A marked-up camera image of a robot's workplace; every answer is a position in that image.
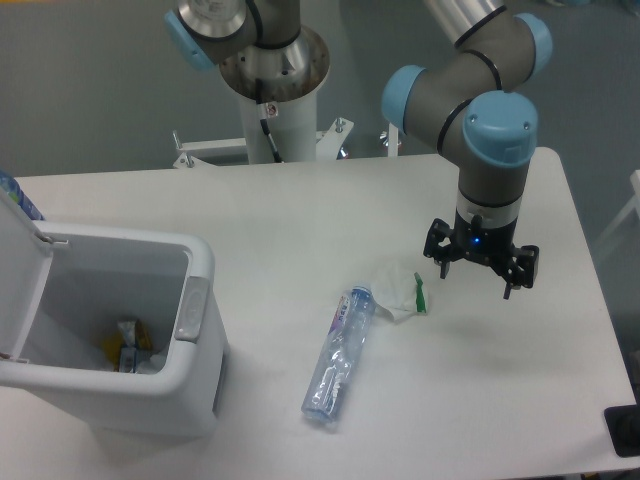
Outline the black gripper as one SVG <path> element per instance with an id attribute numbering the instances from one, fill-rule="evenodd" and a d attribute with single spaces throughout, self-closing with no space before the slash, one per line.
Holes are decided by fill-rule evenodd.
<path id="1" fill-rule="evenodd" d="M 445 279 L 450 265 L 457 260 L 468 260 L 505 273 L 503 299 L 508 300 L 513 290 L 531 289 L 538 272 L 539 247 L 524 245 L 513 247 L 517 221 L 493 229 L 474 226 L 459 213 L 451 228 L 442 219 L 433 220 L 425 240 L 423 255 L 431 258 Z"/>

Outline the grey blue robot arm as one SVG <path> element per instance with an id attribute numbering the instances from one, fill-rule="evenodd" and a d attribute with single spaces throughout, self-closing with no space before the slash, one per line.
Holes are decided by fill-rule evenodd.
<path id="1" fill-rule="evenodd" d="M 431 71 L 398 69 L 381 99 L 385 119 L 459 170 L 453 223 L 435 220 L 424 255 L 442 272 L 458 260 L 491 268 L 507 290 L 533 286 L 539 250 L 513 242 L 538 114 L 517 91 L 549 62 L 545 23 L 500 1 L 431 1 L 455 57 Z M 316 94 L 329 73 L 324 40 L 296 1 L 180 1 L 164 17 L 183 58 L 216 68 L 236 94 L 252 163 L 314 161 Z"/>

